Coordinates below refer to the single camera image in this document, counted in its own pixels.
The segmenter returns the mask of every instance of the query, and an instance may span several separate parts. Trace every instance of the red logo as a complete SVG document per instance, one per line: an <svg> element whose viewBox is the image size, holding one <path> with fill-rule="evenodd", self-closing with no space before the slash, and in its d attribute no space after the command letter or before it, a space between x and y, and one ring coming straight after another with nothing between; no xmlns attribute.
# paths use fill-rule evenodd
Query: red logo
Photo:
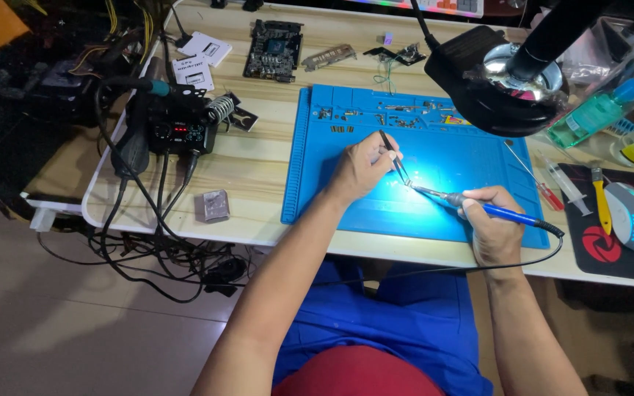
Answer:
<svg viewBox="0 0 634 396"><path fill-rule="evenodd" d="M586 252L602 263L613 263L621 258L621 242L615 235L606 235L600 225L586 228L581 241Z"/></svg>

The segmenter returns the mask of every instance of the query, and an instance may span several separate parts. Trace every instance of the screwdriver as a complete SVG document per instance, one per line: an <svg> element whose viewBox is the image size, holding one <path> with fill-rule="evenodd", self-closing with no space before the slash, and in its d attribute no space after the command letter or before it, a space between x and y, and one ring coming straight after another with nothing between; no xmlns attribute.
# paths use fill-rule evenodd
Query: screwdriver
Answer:
<svg viewBox="0 0 634 396"><path fill-rule="evenodd" d="M521 160L520 157L518 157L518 155L515 154L515 151L513 151L513 148L511 147L512 145L513 145L513 141L512 140L510 140L510 139L506 139L505 140L505 147L507 147L508 150L510 150L510 152L515 156L515 159L518 160L520 165L522 165L523 168L530 174L530 176L532 176L533 179L535 179L535 185L537 186L537 189L540 192L540 194L542 195L542 197L544 198L544 200L546 200L547 203L550 204L551 208L554 209L555 211L564 210L564 204L559 200L559 198L557 198L557 195L554 195L554 193L550 190L549 187L547 187L546 184L540 183L540 181L533 174L532 170L530 170L525 165L523 160Z"/></svg>
<svg viewBox="0 0 634 396"><path fill-rule="evenodd" d="M466 197L460 192L438 192L435 190L430 190L425 187L420 187L418 185L411 185L412 189L417 191L418 193L425 193L429 195L433 195L444 200L449 205L452 205L455 208L458 208L462 205L463 201ZM499 217L501 219L514 221L520 224L526 224L528 226L538 227L538 222L542 221L540 219L536 219L532 216L528 216L526 214L513 212L509 209L504 209L500 206L492 205L490 203L485 203L478 201L478 203L483 206L483 210L486 211L489 215L493 215Z"/></svg>

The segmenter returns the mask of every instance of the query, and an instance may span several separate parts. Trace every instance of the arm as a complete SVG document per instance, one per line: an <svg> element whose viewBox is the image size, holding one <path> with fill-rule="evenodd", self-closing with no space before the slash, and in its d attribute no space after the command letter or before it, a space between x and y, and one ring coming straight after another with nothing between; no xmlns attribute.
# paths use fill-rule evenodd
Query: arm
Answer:
<svg viewBox="0 0 634 396"><path fill-rule="evenodd" d="M391 138L394 148L397 143ZM397 154L378 133L348 147L329 185L251 278L212 349L192 394L269 395L283 338L349 204L370 192Z"/></svg>
<svg viewBox="0 0 634 396"><path fill-rule="evenodd" d="M523 209L500 186L464 192L469 198L491 201L516 212ZM474 253L481 266L521 262L525 227L491 219L472 199L463 203L474 229ZM484 271L493 322L496 362L508 396L587 395L574 367L542 316L522 269Z"/></svg>

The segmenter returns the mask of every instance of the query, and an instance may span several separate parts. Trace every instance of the black mouse pad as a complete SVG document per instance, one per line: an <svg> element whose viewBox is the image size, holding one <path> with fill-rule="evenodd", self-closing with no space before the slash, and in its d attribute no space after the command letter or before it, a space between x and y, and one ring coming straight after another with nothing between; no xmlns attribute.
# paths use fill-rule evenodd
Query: black mouse pad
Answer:
<svg viewBox="0 0 634 396"><path fill-rule="evenodd" d="M564 211L569 224L569 232L574 247L576 263L589 274L612 275L634 279L634 250L625 247L612 233L606 235L598 220L596 193L591 184L589 168L578 165L559 164L561 169L576 184L581 194L586 194L584 202L593 212L581 216L573 203L564 198ZM634 173L620 170L603 170L603 174L612 182L620 182L634 187Z"/></svg>

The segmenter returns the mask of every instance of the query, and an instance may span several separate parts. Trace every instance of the hand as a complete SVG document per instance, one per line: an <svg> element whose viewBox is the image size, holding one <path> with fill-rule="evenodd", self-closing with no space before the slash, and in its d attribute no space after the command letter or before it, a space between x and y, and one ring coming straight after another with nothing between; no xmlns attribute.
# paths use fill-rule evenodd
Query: hand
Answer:
<svg viewBox="0 0 634 396"><path fill-rule="evenodd" d="M381 178L394 170L393 160L402 158L400 146L390 135L388 140L395 151L385 148L379 132L374 132L358 144L347 146L339 159L339 165L325 188L325 193L346 209L353 201L363 198Z"/></svg>
<svg viewBox="0 0 634 396"><path fill-rule="evenodd" d="M490 218L474 199L524 213L520 205L503 186L499 185L464 191L463 195L472 198L465 200L462 208L473 226L473 253L478 264L488 266L519 263L525 226L496 217Z"/></svg>

